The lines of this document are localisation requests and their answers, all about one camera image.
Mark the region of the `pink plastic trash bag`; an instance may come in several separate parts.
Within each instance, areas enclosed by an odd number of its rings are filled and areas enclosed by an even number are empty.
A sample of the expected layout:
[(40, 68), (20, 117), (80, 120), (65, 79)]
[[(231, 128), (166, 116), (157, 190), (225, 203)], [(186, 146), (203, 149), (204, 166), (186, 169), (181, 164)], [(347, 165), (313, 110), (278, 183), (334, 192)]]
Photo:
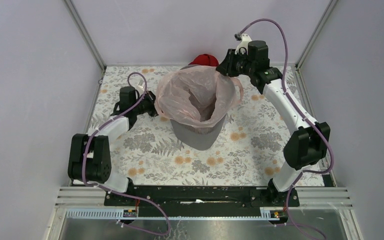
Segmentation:
[(235, 77), (224, 76), (215, 67), (197, 65), (165, 75), (156, 88), (157, 113), (194, 128), (214, 127), (244, 97)]

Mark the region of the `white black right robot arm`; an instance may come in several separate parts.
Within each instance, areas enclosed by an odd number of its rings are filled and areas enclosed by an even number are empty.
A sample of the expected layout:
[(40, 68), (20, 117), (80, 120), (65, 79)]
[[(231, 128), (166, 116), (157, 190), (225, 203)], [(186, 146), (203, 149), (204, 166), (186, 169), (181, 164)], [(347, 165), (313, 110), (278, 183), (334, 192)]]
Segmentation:
[(269, 48), (263, 40), (251, 40), (228, 49), (216, 70), (227, 77), (249, 77), (250, 83), (283, 117), (290, 133), (283, 148), (285, 163), (269, 180), (260, 198), (273, 206), (286, 203), (298, 178), (326, 157), (330, 126), (318, 122), (297, 102), (286, 85), (284, 74), (270, 65)]

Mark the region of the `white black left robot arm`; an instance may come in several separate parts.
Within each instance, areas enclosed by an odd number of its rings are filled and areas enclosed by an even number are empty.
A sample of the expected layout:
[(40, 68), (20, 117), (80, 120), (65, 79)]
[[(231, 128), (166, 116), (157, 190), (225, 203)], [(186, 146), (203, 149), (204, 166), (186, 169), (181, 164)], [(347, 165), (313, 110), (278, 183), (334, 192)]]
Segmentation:
[(68, 177), (90, 186), (101, 186), (116, 191), (116, 199), (124, 206), (132, 204), (135, 192), (129, 188), (129, 178), (112, 169), (110, 146), (131, 130), (138, 116), (157, 116), (156, 96), (149, 90), (125, 86), (119, 90), (109, 119), (91, 133), (77, 133), (71, 139)]

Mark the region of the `grey mesh trash bin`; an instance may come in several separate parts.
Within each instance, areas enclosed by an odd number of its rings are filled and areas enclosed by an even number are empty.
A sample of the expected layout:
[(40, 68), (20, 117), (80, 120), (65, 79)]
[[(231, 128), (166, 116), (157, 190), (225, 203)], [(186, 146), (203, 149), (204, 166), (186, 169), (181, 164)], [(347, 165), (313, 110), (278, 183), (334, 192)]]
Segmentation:
[(217, 139), (226, 115), (214, 127), (195, 128), (170, 120), (175, 136), (183, 143), (197, 150), (207, 150)]

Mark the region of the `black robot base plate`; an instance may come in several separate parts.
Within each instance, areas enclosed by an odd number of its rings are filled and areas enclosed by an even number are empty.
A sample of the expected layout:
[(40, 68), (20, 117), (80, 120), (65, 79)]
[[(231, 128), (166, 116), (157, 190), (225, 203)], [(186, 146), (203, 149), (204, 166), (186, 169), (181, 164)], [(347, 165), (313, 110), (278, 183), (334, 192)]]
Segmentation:
[(287, 192), (274, 193), (255, 186), (174, 186), (133, 185), (128, 195), (151, 200), (156, 204), (194, 202), (240, 203), (252, 207), (284, 207)]

